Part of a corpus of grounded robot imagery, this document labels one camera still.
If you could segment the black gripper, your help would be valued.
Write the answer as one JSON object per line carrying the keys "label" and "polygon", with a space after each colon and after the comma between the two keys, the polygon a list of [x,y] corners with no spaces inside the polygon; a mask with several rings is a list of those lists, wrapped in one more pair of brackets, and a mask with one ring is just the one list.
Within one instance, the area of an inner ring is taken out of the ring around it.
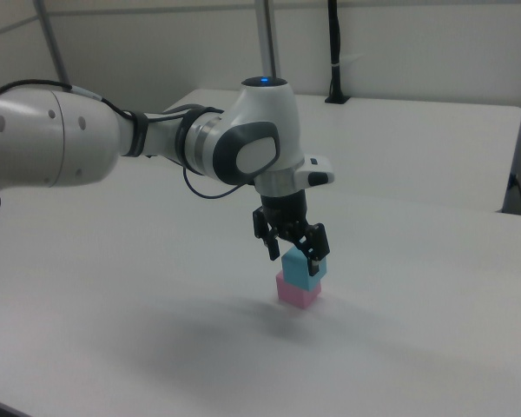
{"label": "black gripper", "polygon": [[281,197],[262,195],[261,207],[253,212],[254,235],[261,239],[271,261],[280,257],[277,237],[298,242],[298,249],[307,258],[307,272],[315,276],[320,263],[330,253],[326,228],[322,223],[307,222],[307,198],[304,190]]}

